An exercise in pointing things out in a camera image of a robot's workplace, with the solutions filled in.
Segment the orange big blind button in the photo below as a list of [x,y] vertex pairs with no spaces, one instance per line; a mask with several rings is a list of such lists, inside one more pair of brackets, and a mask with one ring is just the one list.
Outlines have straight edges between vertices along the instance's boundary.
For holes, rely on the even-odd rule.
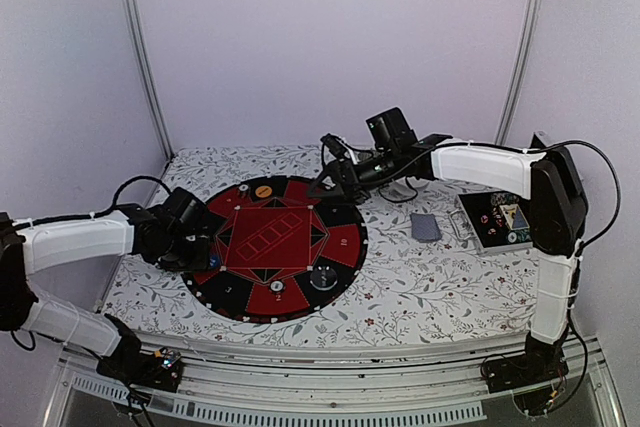
[[273,193],[272,188],[269,185],[261,185],[255,189],[255,196],[258,198],[270,197]]

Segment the blue small blind button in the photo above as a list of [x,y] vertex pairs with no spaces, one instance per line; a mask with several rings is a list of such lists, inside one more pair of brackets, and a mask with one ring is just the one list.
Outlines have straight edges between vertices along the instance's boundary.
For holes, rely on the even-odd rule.
[[212,270],[219,270],[222,266],[222,261],[218,255],[212,254],[209,260],[209,267]]

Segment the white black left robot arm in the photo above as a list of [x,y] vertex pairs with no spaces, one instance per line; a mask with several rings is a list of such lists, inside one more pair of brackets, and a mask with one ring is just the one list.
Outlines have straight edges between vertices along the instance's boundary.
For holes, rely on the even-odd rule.
[[87,259],[137,255],[162,270],[209,267],[209,211],[189,191],[169,190],[144,208],[114,199],[99,212],[15,221],[1,215],[1,329],[19,330],[78,346],[98,371],[126,385],[177,381],[181,355],[171,348],[145,353],[138,336],[112,315],[88,312],[30,286],[37,272]]

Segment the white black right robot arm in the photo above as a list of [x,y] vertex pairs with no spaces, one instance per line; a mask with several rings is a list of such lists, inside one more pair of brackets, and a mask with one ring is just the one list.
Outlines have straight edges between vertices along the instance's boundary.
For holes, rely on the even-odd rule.
[[529,203],[526,219],[538,253],[536,310],[522,355],[488,361],[484,375],[508,385],[526,385],[563,375],[562,346],[574,329],[570,310],[579,283],[588,201],[569,143],[516,149],[456,140],[446,134],[417,138],[398,107],[367,119],[375,151],[354,160],[353,148],[339,137],[322,137],[323,163],[311,182],[311,198],[362,203],[371,190],[401,178],[464,181],[515,194]]

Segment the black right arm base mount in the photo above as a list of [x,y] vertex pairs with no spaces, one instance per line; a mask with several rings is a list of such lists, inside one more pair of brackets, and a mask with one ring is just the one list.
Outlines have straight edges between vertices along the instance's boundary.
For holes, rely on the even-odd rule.
[[490,393],[519,390],[512,396],[516,409],[527,418],[546,417],[571,402],[585,380],[589,351],[582,344],[582,367],[575,386],[567,392],[569,366],[563,353],[550,364],[526,353],[490,356],[480,365],[481,378]]

